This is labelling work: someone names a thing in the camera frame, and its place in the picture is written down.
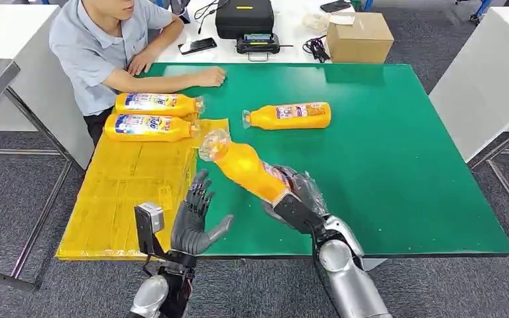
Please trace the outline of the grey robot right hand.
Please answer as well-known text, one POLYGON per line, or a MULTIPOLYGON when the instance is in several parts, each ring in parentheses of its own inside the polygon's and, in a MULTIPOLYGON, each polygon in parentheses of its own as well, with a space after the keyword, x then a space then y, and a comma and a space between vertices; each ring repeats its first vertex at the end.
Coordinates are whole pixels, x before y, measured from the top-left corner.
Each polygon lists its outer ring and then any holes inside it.
POLYGON ((271 203, 262 201, 263 210, 273 219, 287 224, 292 229, 296 229, 302 234, 311 234, 311 230, 314 227, 322 226, 330 215, 321 190, 307 172, 297 172, 289 166, 271 165, 271 167, 288 182, 290 191, 306 208, 302 208, 301 215, 290 217, 289 220, 284 220, 279 214, 276 214, 271 203))

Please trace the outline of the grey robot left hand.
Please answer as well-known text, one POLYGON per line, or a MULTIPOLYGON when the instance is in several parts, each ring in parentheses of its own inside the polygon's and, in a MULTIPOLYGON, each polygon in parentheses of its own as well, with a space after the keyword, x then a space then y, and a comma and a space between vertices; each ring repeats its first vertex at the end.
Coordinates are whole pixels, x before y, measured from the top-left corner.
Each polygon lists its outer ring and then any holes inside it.
POLYGON ((170 250, 174 260, 196 257, 223 237, 233 223, 234 215, 228 214, 212 229, 205 228, 205 218, 215 193, 209 191, 211 180, 208 171, 201 170, 190 184, 172 225, 170 250))

